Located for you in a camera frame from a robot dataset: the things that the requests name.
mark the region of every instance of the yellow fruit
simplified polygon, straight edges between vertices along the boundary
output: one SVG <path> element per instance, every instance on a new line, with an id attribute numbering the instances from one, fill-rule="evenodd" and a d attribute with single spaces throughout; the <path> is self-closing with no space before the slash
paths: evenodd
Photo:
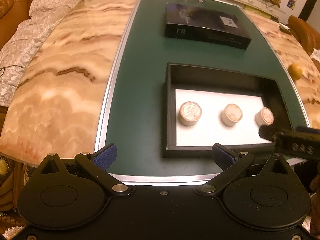
<path id="1" fill-rule="evenodd" d="M 291 76 L 291 78 L 294 81 L 299 80 L 300 78 L 302 78 L 302 68 L 300 67 L 299 64 L 297 63 L 292 63 L 289 67 L 288 67 L 288 72 L 289 75 Z"/>
<path id="2" fill-rule="evenodd" d="M 0 174 L 5 175 L 8 172 L 8 165 L 5 160 L 0 160 Z"/>

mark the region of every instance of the poster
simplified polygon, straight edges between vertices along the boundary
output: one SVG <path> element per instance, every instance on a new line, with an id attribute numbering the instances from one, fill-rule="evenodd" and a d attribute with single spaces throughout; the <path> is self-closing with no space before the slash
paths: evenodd
<path id="1" fill-rule="evenodd" d="M 296 2 L 297 2 L 297 0 L 289 0 L 287 6 L 288 6 L 291 10 L 293 10 L 294 7 L 296 6 Z"/>

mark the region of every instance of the white foam insert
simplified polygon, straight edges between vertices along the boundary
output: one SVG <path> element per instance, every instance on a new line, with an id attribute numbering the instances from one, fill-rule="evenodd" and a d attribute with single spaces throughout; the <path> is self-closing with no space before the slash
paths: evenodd
<path id="1" fill-rule="evenodd" d="M 259 137 L 255 114 L 264 106 L 261 97 L 176 89 L 176 111 L 187 101 L 199 104 L 202 116 L 194 126 L 185 126 L 177 118 L 177 146 L 243 145 L 269 143 Z M 228 104 L 238 105 L 243 113 L 239 123 L 226 126 L 220 114 Z"/>

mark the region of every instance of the label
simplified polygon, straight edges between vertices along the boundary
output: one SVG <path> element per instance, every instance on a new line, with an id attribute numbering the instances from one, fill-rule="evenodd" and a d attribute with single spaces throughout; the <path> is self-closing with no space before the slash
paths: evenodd
<path id="1" fill-rule="evenodd" d="M 263 108 L 262 109 L 262 111 L 261 111 L 262 113 L 262 118 L 265 120 L 265 122 L 267 123 L 267 124 L 273 124 L 273 121 L 274 121 L 274 119 L 273 119 L 273 114 L 272 114 L 272 112 L 271 112 L 271 110 L 269 109 L 269 108 Z"/>
<path id="2" fill-rule="evenodd" d="M 186 29 L 177 28 L 177 34 L 185 34 Z"/>
<path id="3" fill-rule="evenodd" d="M 194 102 L 186 102 L 182 105 L 180 114 L 188 121 L 197 121 L 201 117 L 201 108 Z"/>
<path id="4" fill-rule="evenodd" d="M 238 122 L 242 118 L 242 111 L 239 106 L 235 104 L 229 104 L 226 108 L 226 116 L 230 120 Z"/>
<path id="5" fill-rule="evenodd" d="M 238 28 L 238 26 L 235 24 L 233 19 L 230 19 L 230 18 L 227 18 L 227 17 L 222 17 L 222 16 L 220 16 L 220 18 L 221 18 L 221 20 L 222 20 L 224 25 Z"/>
<path id="6" fill-rule="evenodd" d="M 311 145 L 307 145 L 307 147 L 305 147 L 303 144 L 301 144 L 301 146 L 299 147 L 299 145 L 297 143 L 292 143 L 292 150 L 297 152 L 301 152 L 301 153 L 309 153 L 310 155 L 313 154 L 313 147 Z"/>

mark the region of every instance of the open black tray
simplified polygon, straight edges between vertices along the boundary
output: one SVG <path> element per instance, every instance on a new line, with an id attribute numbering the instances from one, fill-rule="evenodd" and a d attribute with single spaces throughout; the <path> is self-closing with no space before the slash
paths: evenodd
<path id="1" fill-rule="evenodd" d="M 167 135 L 165 157 L 210 157 L 212 145 L 177 146 L 176 143 L 176 89 L 199 90 L 229 94 L 260 96 L 263 105 L 274 114 L 274 126 L 292 130 L 292 124 L 274 79 L 195 65 L 167 64 Z M 271 152 L 273 144 L 229 145 L 236 153 L 245 151 L 251 154 Z"/>

